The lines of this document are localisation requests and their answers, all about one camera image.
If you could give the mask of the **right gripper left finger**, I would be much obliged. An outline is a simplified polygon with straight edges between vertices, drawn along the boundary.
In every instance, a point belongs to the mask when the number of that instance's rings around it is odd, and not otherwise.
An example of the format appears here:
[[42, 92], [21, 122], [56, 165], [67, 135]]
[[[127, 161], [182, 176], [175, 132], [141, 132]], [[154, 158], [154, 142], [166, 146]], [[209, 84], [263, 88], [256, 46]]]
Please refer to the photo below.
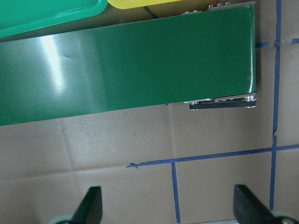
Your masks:
[[71, 224], [100, 224], [102, 214], [101, 186], [90, 187], [71, 218]]

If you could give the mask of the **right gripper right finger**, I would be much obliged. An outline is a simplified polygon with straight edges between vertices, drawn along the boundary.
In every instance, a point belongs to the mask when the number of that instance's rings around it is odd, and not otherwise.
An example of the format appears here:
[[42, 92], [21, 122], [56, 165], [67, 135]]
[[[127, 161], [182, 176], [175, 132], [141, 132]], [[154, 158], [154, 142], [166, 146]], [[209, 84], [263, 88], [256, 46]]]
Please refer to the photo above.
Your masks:
[[275, 217], [246, 186], [234, 186], [234, 216], [239, 224], [286, 224], [286, 217]]

